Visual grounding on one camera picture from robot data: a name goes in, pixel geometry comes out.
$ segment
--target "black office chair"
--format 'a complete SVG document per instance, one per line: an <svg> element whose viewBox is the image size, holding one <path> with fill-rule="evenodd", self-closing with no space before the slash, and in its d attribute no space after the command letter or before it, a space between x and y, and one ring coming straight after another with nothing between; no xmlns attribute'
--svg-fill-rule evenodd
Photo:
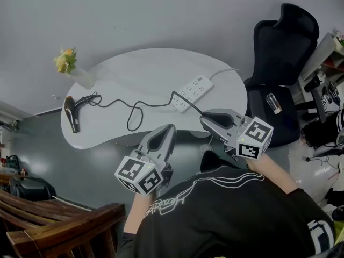
<svg viewBox="0 0 344 258"><path fill-rule="evenodd" d="M279 21L264 20L254 28L255 65L253 76L245 81L248 95L246 115L255 116L274 127L270 147L299 139L297 111L287 87L295 84L303 66L315 50L319 26L304 9L284 3ZM274 114L266 102L273 93L282 112Z"/></svg>

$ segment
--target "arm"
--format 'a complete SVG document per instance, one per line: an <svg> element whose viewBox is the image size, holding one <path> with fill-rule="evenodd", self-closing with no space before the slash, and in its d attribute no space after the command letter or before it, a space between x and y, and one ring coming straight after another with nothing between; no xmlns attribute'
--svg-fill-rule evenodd
<svg viewBox="0 0 344 258"><path fill-rule="evenodd" d="M267 154L263 154L259 160L247 159L250 170L258 172L280 187L286 194L297 189L297 184L293 178L284 171Z"/></svg>
<svg viewBox="0 0 344 258"><path fill-rule="evenodd" d="M136 234L139 229L139 226L145 216L146 211L152 202L156 199L156 192L143 196L136 194L133 202L133 206L130 209L127 222L124 226L125 233Z"/></svg>

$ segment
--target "gray floor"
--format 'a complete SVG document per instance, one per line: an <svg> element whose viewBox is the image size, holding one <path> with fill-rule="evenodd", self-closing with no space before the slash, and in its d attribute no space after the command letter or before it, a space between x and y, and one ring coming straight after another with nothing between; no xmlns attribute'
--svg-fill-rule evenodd
<svg viewBox="0 0 344 258"><path fill-rule="evenodd" d="M209 139L197 139L189 132L178 132L177 145L169 160L174 169L170 187L199 171L202 159L199 146ZM229 158L221 152L219 142L212 144L216 153L222 153L223 159ZM44 178L61 197L91 207L111 202L125 203L129 209L134 194L113 174L123 156L129 155L132 149L116 145L114 141L91 149L75 149L63 137L58 112L25 119L12 139L11 151L19 156L22 167L30 175ZM287 146L270 149L268 154L289 171ZM238 165L244 167L245 163L239 161Z"/></svg>

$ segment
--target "black t-shirt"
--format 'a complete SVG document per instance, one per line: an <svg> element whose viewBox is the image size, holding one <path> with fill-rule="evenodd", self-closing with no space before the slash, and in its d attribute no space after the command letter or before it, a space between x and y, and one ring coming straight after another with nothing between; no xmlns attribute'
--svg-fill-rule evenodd
<svg viewBox="0 0 344 258"><path fill-rule="evenodd" d="M309 257L334 238L331 219L302 189L287 195L261 174L224 166L155 201L117 257Z"/></svg>

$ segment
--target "bottle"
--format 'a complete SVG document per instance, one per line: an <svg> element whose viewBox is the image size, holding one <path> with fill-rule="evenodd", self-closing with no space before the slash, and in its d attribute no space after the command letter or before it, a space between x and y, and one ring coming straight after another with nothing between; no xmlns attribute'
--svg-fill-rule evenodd
<svg viewBox="0 0 344 258"><path fill-rule="evenodd" d="M266 100L275 114L278 114L282 111L279 102L272 92L266 96Z"/></svg>

